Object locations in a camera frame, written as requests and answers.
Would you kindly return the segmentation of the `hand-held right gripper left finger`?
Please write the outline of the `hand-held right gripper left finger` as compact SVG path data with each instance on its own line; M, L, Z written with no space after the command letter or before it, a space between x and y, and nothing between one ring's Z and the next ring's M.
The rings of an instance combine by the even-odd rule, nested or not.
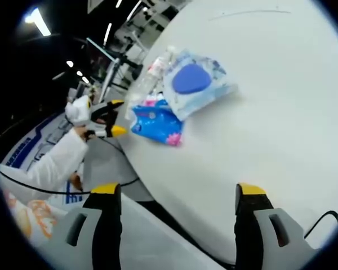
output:
M57 223L49 240L53 269L121 269L121 186L95 187Z

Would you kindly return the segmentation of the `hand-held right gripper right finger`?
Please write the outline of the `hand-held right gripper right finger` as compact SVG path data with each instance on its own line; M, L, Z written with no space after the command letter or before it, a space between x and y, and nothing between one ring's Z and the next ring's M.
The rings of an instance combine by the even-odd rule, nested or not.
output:
M297 221L274 208L258 186L236 185L235 215L236 269L302 269L319 251L304 239Z

